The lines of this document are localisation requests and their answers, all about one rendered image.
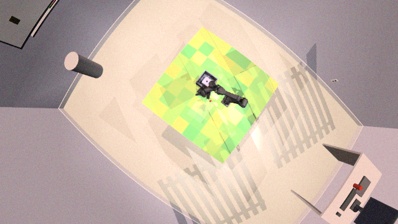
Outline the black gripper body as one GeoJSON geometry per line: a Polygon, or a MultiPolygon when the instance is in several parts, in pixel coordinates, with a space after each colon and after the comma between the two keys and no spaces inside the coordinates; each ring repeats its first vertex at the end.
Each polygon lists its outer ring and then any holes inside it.
{"type": "Polygon", "coordinates": [[[201,91],[201,93],[202,93],[203,97],[205,97],[207,93],[209,93],[209,92],[211,93],[211,91],[212,91],[210,86],[206,87],[205,85],[203,85],[202,88],[203,88],[203,90],[201,91]]]}

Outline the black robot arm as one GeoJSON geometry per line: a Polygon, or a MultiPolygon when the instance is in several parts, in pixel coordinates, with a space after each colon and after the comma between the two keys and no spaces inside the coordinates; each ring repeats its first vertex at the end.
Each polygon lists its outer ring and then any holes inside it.
{"type": "MultiPolygon", "coordinates": [[[[238,104],[240,107],[245,108],[248,100],[244,97],[241,96],[237,96],[233,93],[230,93],[228,91],[226,91],[222,86],[220,86],[219,84],[216,85],[214,81],[210,81],[209,82],[209,86],[211,88],[212,91],[214,91],[216,94],[218,95],[226,95],[224,98],[224,103],[226,105],[229,105],[229,103],[236,103],[238,104]],[[241,99],[242,98],[242,99],[241,99]]],[[[210,95],[211,93],[207,93],[206,94],[206,99],[210,99],[210,95]]]]}

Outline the white plate with hole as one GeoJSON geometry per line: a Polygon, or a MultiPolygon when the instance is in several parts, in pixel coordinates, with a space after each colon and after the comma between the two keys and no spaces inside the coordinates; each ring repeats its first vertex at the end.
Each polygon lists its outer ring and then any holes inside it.
{"type": "Polygon", "coordinates": [[[202,84],[205,86],[209,86],[209,82],[212,81],[208,77],[205,77],[205,79],[202,81],[202,84]]]}

